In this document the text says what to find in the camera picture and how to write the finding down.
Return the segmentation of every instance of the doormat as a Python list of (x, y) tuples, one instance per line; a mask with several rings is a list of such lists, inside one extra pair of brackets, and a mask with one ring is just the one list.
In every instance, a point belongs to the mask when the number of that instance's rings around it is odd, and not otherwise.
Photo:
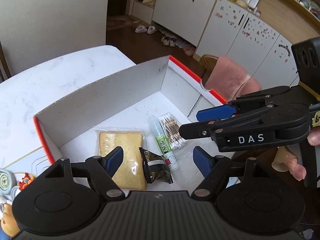
[(107, 17), (107, 31), (121, 29), (124, 27), (129, 27), (131, 25), (132, 20), (130, 20), (126, 15)]

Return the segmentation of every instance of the shoe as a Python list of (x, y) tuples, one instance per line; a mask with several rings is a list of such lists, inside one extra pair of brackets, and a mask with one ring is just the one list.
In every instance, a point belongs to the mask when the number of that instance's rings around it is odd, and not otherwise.
[(192, 46), (191, 44), (186, 46), (186, 49), (184, 50), (184, 54), (186, 54), (187, 56), (193, 56), (193, 54), (196, 51), (196, 47)]
[(176, 40), (174, 38), (170, 38), (170, 47), (176, 46)]
[(155, 33), (156, 31), (157, 31), (157, 30), (156, 30), (156, 27), (154, 27), (154, 26), (149, 26), (147, 33), (148, 33), (148, 34), (153, 34), (153, 33)]
[(170, 38), (168, 36), (163, 36), (161, 41), (164, 46), (169, 46), (169, 44), (170, 44)]
[(182, 44), (182, 39), (177, 39), (176, 40), (176, 46), (180, 46)]
[(178, 47), (180, 49), (183, 49), (184, 47), (186, 47), (188, 45), (188, 43), (186, 41), (183, 41)]
[(143, 26), (143, 25), (140, 25), (139, 27), (136, 28), (136, 30), (134, 31), (135, 33), (146, 33), (148, 31), (148, 29)]
[(186, 46), (183, 47), (183, 50), (186, 51), (186, 50), (189, 50), (193, 47), (193, 45), (191, 44), (187, 44)]

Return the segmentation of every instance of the bottle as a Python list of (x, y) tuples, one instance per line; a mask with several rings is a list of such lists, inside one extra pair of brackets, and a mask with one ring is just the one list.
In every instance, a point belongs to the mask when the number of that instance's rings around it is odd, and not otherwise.
[(151, 115), (148, 119), (148, 123), (151, 131), (156, 137), (156, 141), (164, 157), (165, 163), (169, 166), (171, 175), (173, 177), (173, 182), (177, 183), (181, 188), (185, 188), (187, 182), (184, 179), (182, 170), (179, 168), (178, 161), (174, 156), (174, 153), (168, 142), (167, 136), (158, 118), (156, 118), (154, 115)]

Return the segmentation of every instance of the bread slice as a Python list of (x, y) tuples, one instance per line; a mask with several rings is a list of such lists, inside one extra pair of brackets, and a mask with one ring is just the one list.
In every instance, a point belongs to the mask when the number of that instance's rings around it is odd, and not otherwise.
[(147, 187), (143, 175), (142, 158), (139, 147), (142, 146), (142, 135), (137, 132), (112, 133), (100, 132), (100, 156), (106, 156), (116, 146), (121, 146), (124, 157), (117, 172), (112, 177), (119, 188), (145, 190)]

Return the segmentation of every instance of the black snack packet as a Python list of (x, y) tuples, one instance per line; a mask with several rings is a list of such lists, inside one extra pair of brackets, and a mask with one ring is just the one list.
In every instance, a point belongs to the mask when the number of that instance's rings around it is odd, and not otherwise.
[(156, 155), (142, 147), (139, 150), (142, 156), (143, 174), (148, 184), (151, 184), (156, 179), (166, 181), (169, 184), (173, 183), (169, 166), (165, 164), (162, 156)]

